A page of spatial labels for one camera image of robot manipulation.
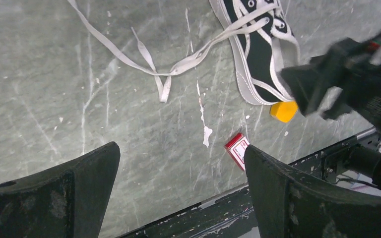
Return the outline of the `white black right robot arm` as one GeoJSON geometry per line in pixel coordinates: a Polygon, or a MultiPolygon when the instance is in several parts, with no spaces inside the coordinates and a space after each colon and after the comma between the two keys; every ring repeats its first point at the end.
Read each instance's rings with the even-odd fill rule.
{"type": "MultiPolygon", "coordinates": [[[[282,69],[279,76],[304,116],[319,109],[328,89],[340,88],[340,94],[322,112],[322,118],[337,119],[357,112],[381,138],[381,61],[372,63],[380,48],[381,31],[363,42],[346,38],[308,64],[282,69]]],[[[356,147],[350,149],[342,163],[346,169],[370,177],[374,187],[381,190],[381,153],[356,147]]]]}

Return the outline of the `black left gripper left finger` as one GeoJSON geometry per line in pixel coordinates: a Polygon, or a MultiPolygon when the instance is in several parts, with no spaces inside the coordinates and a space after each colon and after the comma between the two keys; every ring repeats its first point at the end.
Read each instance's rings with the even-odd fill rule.
{"type": "Polygon", "coordinates": [[[85,155],[0,184],[0,238],[96,238],[121,153],[109,142],[85,155]]]}

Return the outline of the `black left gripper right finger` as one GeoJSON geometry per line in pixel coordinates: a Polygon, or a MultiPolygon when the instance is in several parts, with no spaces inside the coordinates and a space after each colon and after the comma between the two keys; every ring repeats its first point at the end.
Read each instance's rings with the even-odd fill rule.
{"type": "Polygon", "coordinates": [[[381,238],[381,197],[322,181],[249,146],[245,167],[263,238],[381,238]]]}

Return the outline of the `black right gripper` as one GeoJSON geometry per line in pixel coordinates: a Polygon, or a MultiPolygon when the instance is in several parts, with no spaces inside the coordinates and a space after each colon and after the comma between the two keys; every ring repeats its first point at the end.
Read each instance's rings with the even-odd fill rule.
{"type": "Polygon", "coordinates": [[[281,79],[302,115],[319,110],[328,89],[341,89],[323,119],[337,119],[355,111],[381,133],[381,62],[371,59],[381,48],[381,31],[363,42],[345,38],[308,64],[286,67],[281,79]]]}

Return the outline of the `black and white sneaker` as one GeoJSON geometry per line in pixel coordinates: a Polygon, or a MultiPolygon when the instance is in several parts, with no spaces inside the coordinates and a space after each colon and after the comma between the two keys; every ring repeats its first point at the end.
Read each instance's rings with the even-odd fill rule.
{"type": "Polygon", "coordinates": [[[229,37],[239,92],[252,105],[293,100],[279,79],[285,67],[296,66],[300,48],[278,0],[212,0],[210,5],[229,37]]]}

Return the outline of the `white shoelace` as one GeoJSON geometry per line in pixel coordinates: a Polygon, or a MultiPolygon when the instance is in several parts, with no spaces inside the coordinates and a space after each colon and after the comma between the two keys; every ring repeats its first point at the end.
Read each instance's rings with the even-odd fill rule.
{"type": "Polygon", "coordinates": [[[156,67],[150,52],[148,51],[144,43],[140,41],[134,29],[132,29],[132,32],[137,40],[138,50],[141,53],[144,60],[150,66],[150,69],[142,67],[136,64],[131,59],[129,59],[119,48],[116,47],[116,45],[113,42],[111,42],[106,36],[104,36],[102,33],[96,30],[88,22],[87,18],[82,14],[82,12],[78,9],[76,1],[70,0],[69,3],[77,12],[78,16],[80,17],[82,23],[87,28],[89,33],[93,35],[100,43],[102,43],[117,59],[119,59],[121,62],[125,63],[128,66],[131,66],[135,69],[138,69],[142,72],[154,76],[160,102],[167,102],[168,100],[168,96],[171,89],[172,76],[183,74],[191,68],[194,68],[197,65],[199,65],[206,58],[208,52],[215,44],[229,39],[232,36],[236,36],[238,34],[251,33],[262,28],[267,24],[267,21],[261,20],[260,22],[255,22],[255,18],[260,17],[263,14],[270,13],[273,10],[279,9],[279,5],[277,3],[268,3],[251,13],[243,15],[236,22],[227,26],[227,28],[225,28],[224,31],[221,32],[219,35],[215,36],[213,39],[208,41],[208,43],[206,43],[200,50],[175,63],[172,66],[170,72],[158,73],[156,71],[156,67]]]}

